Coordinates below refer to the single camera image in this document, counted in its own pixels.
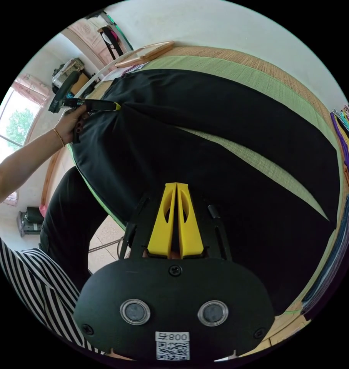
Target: woven mat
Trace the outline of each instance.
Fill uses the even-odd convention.
[[[234,63],[248,66],[257,71],[263,72],[266,75],[269,75],[270,77],[275,78],[276,80],[282,82],[284,85],[289,87],[292,91],[298,94],[301,98],[303,98],[306,102],[308,102],[314,108],[315,112],[319,114],[320,117],[323,118],[327,126],[330,128],[331,132],[334,133],[334,138],[336,139],[337,145],[339,145],[339,141],[335,134],[333,123],[331,121],[329,111],[327,110],[327,108],[302,83],[300,83],[297,79],[290,76],[288,73],[284,72],[282,69],[276,67],[275,65],[270,64],[261,59],[258,59],[252,55],[244,54],[244,53],[234,51],[234,50],[211,48],[211,47],[197,47],[197,46],[175,47],[169,52],[157,58],[156,60],[158,61],[161,58],[166,58],[166,57],[171,57],[171,56],[177,56],[177,57],[178,56],[194,56],[194,57],[205,57],[205,58],[215,58],[215,59],[227,60],[227,61],[231,61]],[[89,96],[89,98],[95,98],[95,99],[101,98],[110,85],[111,85],[111,81],[101,83],[100,86]],[[348,193],[349,193],[349,187],[346,181],[343,180],[342,181],[342,199],[341,199],[341,207],[339,209],[339,215],[338,215],[338,225],[340,224],[341,219],[342,219],[345,198]],[[334,232],[329,240],[329,243],[328,243],[329,246],[327,247],[325,255],[322,257],[321,263],[318,266],[317,271],[314,274],[314,276],[312,276],[312,279],[309,285],[314,282],[314,280],[317,277],[317,274],[323,267],[323,264],[325,263],[328,257],[328,254],[332,248],[332,245],[336,239],[336,236],[337,236],[336,232]],[[295,303],[294,303],[295,309],[301,308],[301,303],[300,303],[301,297],[302,296],[300,295],[295,300]]]

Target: white wall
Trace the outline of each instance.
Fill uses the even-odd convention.
[[[128,0],[105,10],[134,49],[168,40],[238,50],[283,69],[328,110],[347,99],[328,69],[298,38],[274,21],[223,0]]]
[[[79,58],[85,65],[86,72],[90,75],[99,71],[81,50],[61,33],[58,33],[43,48],[57,56],[63,63],[70,59]]]
[[[53,70],[58,68],[62,63],[63,61],[52,53],[47,50],[41,50],[23,68],[22,73],[29,73],[51,86]],[[49,103],[52,101],[53,97],[54,94],[51,92]],[[62,111],[58,114],[50,113],[48,111],[48,105],[37,121],[30,137],[31,140],[54,127],[61,116]],[[17,206],[0,204],[0,236],[12,249],[32,248],[38,245],[38,236],[29,235],[24,238],[20,237],[16,224],[16,217],[19,211],[26,211],[27,206],[39,207],[49,162],[50,159],[47,160],[19,189]]]

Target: yellow plastic clip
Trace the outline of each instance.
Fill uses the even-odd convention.
[[[177,198],[181,259],[185,256],[201,255],[204,246],[201,241],[200,231],[190,197],[189,186],[187,184],[177,183]]]
[[[172,248],[173,237],[173,219],[174,219],[174,205],[175,193],[177,183],[167,183],[165,185],[162,202],[159,207],[159,212],[154,224],[149,241],[148,251],[151,255],[161,255],[167,258],[170,255]],[[165,219],[169,211],[168,222]]]

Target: pink curtain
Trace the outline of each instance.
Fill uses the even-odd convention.
[[[44,107],[50,97],[50,87],[30,74],[20,74],[12,85],[23,97]]]

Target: gold bracelet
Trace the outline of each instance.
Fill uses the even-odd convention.
[[[52,130],[53,130],[53,131],[56,133],[56,135],[60,138],[60,141],[62,142],[63,147],[65,147],[65,143],[64,143],[64,141],[63,141],[62,137],[60,136],[59,132],[56,130],[56,128],[54,127]]]

